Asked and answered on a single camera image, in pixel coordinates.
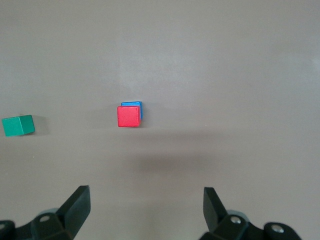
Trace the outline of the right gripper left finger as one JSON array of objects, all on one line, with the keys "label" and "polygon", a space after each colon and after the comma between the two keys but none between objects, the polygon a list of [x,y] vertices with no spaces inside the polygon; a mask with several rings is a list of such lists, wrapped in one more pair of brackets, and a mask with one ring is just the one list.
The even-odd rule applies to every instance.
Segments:
[{"label": "right gripper left finger", "polygon": [[91,211],[91,195],[88,185],[79,186],[55,212],[63,228],[73,240]]}]

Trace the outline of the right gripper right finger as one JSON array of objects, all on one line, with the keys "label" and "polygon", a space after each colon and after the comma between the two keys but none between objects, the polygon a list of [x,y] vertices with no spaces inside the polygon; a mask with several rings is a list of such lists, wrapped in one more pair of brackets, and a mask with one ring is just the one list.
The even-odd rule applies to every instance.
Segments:
[{"label": "right gripper right finger", "polygon": [[203,215],[210,233],[221,233],[228,212],[213,187],[203,190]]}]

